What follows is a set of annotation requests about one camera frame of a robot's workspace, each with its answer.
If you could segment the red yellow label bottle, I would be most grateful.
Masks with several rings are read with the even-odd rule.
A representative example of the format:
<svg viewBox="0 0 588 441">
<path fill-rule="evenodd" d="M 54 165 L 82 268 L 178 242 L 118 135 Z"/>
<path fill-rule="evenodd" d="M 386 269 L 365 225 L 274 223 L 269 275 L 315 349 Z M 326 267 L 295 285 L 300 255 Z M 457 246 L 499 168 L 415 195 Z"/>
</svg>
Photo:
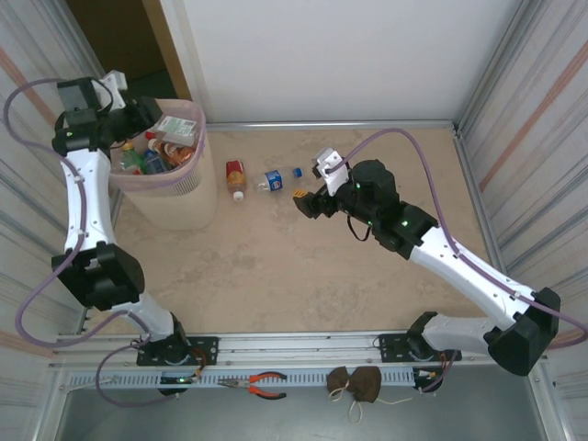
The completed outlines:
<svg viewBox="0 0 588 441">
<path fill-rule="evenodd" d="M 232 199 L 235 202 L 244 200 L 247 188 L 246 175 L 243 162 L 240 160 L 229 161 L 225 165 L 226 185 Z"/>
</svg>

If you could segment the aluminium frame bar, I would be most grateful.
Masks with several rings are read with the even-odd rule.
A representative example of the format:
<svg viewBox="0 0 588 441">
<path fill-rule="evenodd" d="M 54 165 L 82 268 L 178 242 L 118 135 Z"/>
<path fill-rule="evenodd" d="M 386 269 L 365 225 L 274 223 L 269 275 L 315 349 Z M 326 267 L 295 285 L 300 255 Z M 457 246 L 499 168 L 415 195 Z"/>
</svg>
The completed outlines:
<svg viewBox="0 0 588 441">
<path fill-rule="evenodd" d="M 454 122 L 446 119 L 381 119 L 349 121 L 264 121 L 209 123 L 212 132 L 292 131 L 292 130 L 384 130 L 453 129 Z"/>
</svg>

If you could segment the brown wooden door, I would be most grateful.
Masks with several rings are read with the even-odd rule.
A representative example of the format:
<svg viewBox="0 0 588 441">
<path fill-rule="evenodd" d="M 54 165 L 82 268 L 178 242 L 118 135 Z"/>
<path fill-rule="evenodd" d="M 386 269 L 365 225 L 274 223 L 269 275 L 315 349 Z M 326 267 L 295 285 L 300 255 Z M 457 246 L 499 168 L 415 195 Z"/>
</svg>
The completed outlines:
<svg viewBox="0 0 588 441">
<path fill-rule="evenodd" d="M 133 96 L 191 97 L 161 0 L 65 0 L 102 70 Z"/>
</svg>

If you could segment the beige bin with pink liner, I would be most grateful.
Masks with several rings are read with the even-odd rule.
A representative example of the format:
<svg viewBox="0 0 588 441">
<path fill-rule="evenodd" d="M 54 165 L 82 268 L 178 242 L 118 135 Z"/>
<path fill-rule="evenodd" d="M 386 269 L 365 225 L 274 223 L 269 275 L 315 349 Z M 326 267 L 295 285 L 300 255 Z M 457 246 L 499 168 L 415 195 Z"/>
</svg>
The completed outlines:
<svg viewBox="0 0 588 441">
<path fill-rule="evenodd" d="M 198 124 L 198 138 L 191 147 L 192 157 L 182 165 L 158 175 L 133 175 L 120 168 L 121 147 L 111 151 L 110 183 L 153 225 L 171 231 L 197 230 L 211 223 L 217 208 L 217 180 L 210 152 L 206 120 L 201 108 L 187 100 L 158 99 L 162 116 L 190 119 Z M 155 140 L 163 141 L 152 126 L 156 139 L 147 140 L 144 132 L 129 140 L 142 157 L 153 150 Z"/>
</svg>

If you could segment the black electronics module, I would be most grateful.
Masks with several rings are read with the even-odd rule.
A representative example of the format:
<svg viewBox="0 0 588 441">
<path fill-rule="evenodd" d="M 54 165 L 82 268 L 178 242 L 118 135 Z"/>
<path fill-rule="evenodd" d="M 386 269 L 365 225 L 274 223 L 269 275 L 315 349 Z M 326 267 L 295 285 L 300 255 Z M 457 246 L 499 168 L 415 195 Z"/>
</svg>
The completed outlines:
<svg viewBox="0 0 588 441">
<path fill-rule="evenodd" d="M 441 387 L 443 380 L 440 377 L 445 369 L 443 367 L 413 368 L 413 388 L 420 394 L 436 393 Z"/>
<path fill-rule="evenodd" d="M 158 391 L 165 397 L 177 397 L 187 391 L 189 385 L 199 381 L 199 375 L 188 377 L 162 376 L 159 382 Z"/>
</svg>

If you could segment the green Sprite bottle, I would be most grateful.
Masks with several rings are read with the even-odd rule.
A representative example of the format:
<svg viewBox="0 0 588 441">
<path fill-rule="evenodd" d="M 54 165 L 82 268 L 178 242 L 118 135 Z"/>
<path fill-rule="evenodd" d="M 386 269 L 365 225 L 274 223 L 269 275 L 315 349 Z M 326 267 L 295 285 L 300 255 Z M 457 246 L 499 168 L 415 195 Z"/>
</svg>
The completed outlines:
<svg viewBox="0 0 588 441">
<path fill-rule="evenodd" d="M 142 175 L 143 160 L 135 150 L 133 143 L 131 141 L 125 142 L 121 150 L 122 154 L 119 161 L 121 170 L 133 175 Z"/>
</svg>

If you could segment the white green label clear bottle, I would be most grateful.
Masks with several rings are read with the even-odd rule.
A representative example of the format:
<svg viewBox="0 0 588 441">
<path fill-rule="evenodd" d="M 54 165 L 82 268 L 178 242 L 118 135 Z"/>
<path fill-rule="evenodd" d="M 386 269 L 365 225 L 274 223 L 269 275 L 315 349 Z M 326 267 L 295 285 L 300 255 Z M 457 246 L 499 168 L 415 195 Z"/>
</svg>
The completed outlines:
<svg viewBox="0 0 588 441">
<path fill-rule="evenodd" d="M 163 115 L 154 128 L 158 136 L 166 142 L 192 146 L 198 138 L 198 124 L 190 119 Z"/>
</svg>

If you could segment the orange handled pliers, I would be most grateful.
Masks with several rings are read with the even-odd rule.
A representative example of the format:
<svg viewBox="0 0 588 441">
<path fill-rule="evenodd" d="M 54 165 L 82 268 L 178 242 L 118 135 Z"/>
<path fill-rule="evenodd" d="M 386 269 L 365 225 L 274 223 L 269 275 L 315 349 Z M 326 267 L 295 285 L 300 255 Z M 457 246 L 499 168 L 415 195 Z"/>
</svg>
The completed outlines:
<svg viewBox="0 0 588 441">
<path fill-rule="evenodd" d="M 267 392 L 264 390 L 259 389 L 256 384 L 259 381 L 265 379 L 279 379 L 279 380 L 287 380 L 288 376 L 276 372 L 276 371 L 267 371 L 262 372 L 257 375 L 249 376 L 247 379 L 238 379 L 238 378 L 228 378 L 228 379 L 220 379 L 217 384 L 223 387 L 231 388 L 231 389 L 247 389 L 250 394 L 253 394 L 261 399 L 269 400 L 269 401 L 278 401 L 285 399 L 287 394 L 285 392 Z"/>
</svg>

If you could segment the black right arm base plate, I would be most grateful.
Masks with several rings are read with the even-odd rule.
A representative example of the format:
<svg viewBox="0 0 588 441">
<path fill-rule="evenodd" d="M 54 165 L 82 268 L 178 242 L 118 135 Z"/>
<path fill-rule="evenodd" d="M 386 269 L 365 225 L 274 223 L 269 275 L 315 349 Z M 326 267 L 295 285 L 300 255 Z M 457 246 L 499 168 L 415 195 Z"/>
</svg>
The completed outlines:
<svg viewBox="0 0 588 441">
<path fill-rule="evenodd" d="M 380 334 L 372 344 L 379 350 L 383 363 L 448 362 L 453 356 L 451 350 L 434 350 L 419 334 Z"/>
</svg>

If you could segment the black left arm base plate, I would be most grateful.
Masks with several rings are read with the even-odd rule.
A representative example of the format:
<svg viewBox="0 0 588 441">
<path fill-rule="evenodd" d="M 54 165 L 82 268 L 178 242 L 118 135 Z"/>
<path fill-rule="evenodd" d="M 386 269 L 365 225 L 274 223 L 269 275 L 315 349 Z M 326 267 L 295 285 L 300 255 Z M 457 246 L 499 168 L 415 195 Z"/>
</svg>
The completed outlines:
<svg viewBox="0 0 588 441">
<path fill-rule="evenodd" d="M 160 342 L 147 343 L 138 350 L 139 367 L 197 367 L 215 366 L 219 354 L 220 338 L 216 336 L 188 336 L 187 350 L 175 351 Z"/>
</svg>

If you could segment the aluminium mounting rail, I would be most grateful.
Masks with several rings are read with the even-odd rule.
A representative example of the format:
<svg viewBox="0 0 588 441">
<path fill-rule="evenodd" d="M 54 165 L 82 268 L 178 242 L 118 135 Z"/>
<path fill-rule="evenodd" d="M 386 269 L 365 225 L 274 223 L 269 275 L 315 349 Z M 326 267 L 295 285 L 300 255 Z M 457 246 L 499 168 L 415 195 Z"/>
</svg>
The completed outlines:
<svg viewBox="0 0 588 441">
<path fill-rule="evenodd" d="M 312 368 L 338 366 L 438 366 L 440 359 L 381 349 L 380 331 L 335 333 L 219 334 L 208 360 L 221 368 Z M 98 334 L 81 344 L 56 349 L 52 368 L 88 370 L 110 352 L 128 345 L 131 334 Z"/>
</svg>

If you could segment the Pepsi label clear bottle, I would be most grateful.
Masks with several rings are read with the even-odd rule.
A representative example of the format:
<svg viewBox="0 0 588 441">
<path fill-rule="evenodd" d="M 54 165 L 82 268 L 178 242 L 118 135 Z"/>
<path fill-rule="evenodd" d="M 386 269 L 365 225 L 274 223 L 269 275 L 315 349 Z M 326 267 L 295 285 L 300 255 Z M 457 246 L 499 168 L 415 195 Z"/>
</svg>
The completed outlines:
<svg viewBox="0 0 588 441">
<path fill-rule="evenodd" d="M 277 192 L 293 187 L 303 177 L 299 167 L 285 167 L 262 173 L 254 178 L 256 192 Z"/>
<path fill-rule="evenodd" d="M 143 168 L 146 175 L 158 175 L 167 171 L 167 166 L 160 154 L 147 150 L 143 154 Z"/>
</svg>

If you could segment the brown label milk tea bottle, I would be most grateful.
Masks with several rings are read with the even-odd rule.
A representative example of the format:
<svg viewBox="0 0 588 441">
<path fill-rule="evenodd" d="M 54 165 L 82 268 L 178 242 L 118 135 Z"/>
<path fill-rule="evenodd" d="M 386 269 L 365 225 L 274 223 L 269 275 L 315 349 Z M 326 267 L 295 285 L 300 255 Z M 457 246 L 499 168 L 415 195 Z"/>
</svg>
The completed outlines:
<svg viewBox="0 0 588 441">
<path fill-rule="evenodd" d="M 194 150 L 191 147 L 178 143 L 157 140 L 155 140 L 153 144 L 153 149 L 158 152 L 171 168 L 176 168 L 187 162 L 194 153 Z"/>
</svg>

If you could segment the brown drawstring pouch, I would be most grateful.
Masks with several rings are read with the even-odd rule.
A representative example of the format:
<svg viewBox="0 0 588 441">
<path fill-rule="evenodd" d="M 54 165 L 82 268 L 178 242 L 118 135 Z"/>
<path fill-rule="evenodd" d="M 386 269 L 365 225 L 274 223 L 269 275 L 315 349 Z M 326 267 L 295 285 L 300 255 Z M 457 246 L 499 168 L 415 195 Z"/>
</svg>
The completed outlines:
<svg viewBox="0 0 588 441">
<path fill-rule="evenodd" d="M 350 392 L 353 401 L 348 410 L 348 421 L 359 424 L 363 419 L 364 403 L 379 403 L 384 405 L 398 405 L 411 401 L 412 398 L 387 401 L 379 397 L 381 392 L 382 374 L 378 367 L 358 367 L 346 382 L 345 390 Z"/>
<path fill-rule="evenodd" d="M 337 367 L 326 378 L 329 401 L 339 401 L 350 384 L 350 374 L 346 367 Z"/>
</svg>

